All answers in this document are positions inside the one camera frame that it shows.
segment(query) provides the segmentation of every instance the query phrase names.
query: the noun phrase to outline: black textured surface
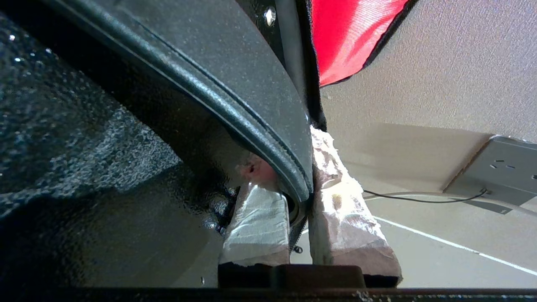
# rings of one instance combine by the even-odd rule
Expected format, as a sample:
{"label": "black textured surface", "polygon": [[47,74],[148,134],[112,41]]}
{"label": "black textured surface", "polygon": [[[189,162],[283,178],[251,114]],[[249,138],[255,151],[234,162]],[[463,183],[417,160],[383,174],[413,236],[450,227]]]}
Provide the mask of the black textured surface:
{"label": "black textured surface", "polygon": [[0,9],[26,29],[1,15],[0,287],[214,286],[245,150],[38,2]]}
{"label": "black textured surface", "polygon": [[21,301],[535,301],[535,290],[407,289],[407,290],[163,290],[79,289],[20,293]]}
{"label": "black textured surface", "polygon": [[[152,129],[3,13],[0,28],[0,288],[174,284],[221,240],[227,192],[199,188]],[[189,142],[175,147],[209,149]],[[204,259],[213,286],[218,253]]]}
{"label": "black textured surface", "polygon": [[188,91],[275,168],[290,195],[301,202],[311,197],[306,109],[263,36],[234,1],[46,2]]}

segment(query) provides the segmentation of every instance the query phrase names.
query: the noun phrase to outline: black cable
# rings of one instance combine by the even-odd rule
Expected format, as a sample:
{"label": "black cable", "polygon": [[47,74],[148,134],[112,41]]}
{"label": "black cable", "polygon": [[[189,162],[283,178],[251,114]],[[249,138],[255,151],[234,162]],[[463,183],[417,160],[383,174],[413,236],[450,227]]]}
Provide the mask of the black cable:
{"label": "black cable", "polygon": [[476,195],[476,196],[474,196],[474,197],[470,197],[470,198],[466,198],[466,199],[447,200],[447,201],[444,201],[444,202],[432,202],[432,201],[429,201],[429,200],[420,200],[420,199],[413,199],[413,198],[405,198],[405,197],[389,196],[389,195],[378,194],[378,193],[371,192],[371,191],[367,191],[367,190],[364,190],[364,192],[369,193],[369,194],[372,194],[372,195],[375,195],[375,196],[379,196],[379,197],[385,197],[385,198],[391,198],[391,199],[401,199],[401,200],[410,200],[410,201],[413,201],[413,202],[419,202],[419,203],[427,203],[427,204],[450,204],[450,203],[466,202],[466,201],[468,201],[468,200],[472,200],[472,199],[474,199],[474,198],[481,197],[481,196],[483,196],[483,195],[487,192],[487,190],[484,189],[479,195]]}

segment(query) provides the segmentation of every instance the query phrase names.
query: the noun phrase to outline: black plastic panel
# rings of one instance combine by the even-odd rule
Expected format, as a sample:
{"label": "black plastic panel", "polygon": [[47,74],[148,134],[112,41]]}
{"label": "black plastic panel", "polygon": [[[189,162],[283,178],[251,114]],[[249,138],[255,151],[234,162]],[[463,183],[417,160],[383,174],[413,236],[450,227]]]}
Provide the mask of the black plastic panel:
{"label": "black plastic panel", "polygon": [[292,196],[310,198],[306,109],[237,3],[45,2],[188,91],[275,168]]}

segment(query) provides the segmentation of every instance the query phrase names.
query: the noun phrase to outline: white cable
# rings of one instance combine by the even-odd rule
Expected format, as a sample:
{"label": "white cable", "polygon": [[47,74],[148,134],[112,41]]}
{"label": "white cable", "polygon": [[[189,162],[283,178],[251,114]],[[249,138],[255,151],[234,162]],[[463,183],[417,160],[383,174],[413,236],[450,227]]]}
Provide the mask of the white cable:
{"label": "white cable", "polygon": [[[432,197],[443,197],[443,198],[453,198],[453,199],[466,199],[468,196],[462,196],[462,195],[455,195],[455,194],[444,194],[444,193],[435,193],[435,192],[396,192],[396,193],[388,193],[383,194],[389,197],[412,197],[412,196],[432,196]],[[381,197],[381,196],[367,196],[364,197],[365,201],[375,200],[375,199],[381,199],[381,198],[387,198],[387,197]],[[528,210],[526,208],[512,205],[510,203],[501,202],[500,200],[494,200],[489,198],[483,198],[483,197],[476,197],[472,200],[475,200],[477,202],[486,202],[490,204],[497,204],[499,206],[504,206],[507,208],[510,208],[514,211],[519,211],[521,213],[524,213],[526,215],[531,215],[534,217],[537,217],[537,212]]]}

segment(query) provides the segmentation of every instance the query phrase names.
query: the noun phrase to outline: metal bolt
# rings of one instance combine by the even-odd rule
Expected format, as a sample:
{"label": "metal bolt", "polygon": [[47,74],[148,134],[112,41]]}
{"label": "metal bolt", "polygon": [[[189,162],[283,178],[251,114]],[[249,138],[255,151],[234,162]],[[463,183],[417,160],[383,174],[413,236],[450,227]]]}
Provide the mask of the metal bolt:
{"label": "metal bolt", "polygon": [[272,6],[269,6],[263,16],[265,17],[265,23],[267,26],[272,26],[276,21],[276,10]]}

